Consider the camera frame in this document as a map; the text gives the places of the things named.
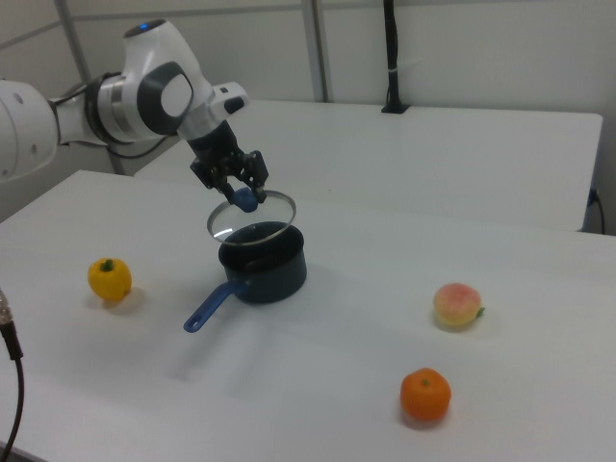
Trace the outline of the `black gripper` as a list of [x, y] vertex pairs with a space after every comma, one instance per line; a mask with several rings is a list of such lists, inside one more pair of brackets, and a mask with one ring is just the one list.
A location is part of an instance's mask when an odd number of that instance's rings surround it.
[[208, 135], [188, 140], [188, 145], [195, 155], [191, 170], [207, 189], [216, 189], [234, 204], [235, 190], [228, 182], [234, 177], [250, 187], [258, 203], [265, 202], [269, 171], [263, 155], [258, 150], [242, 151], [227, 121]]

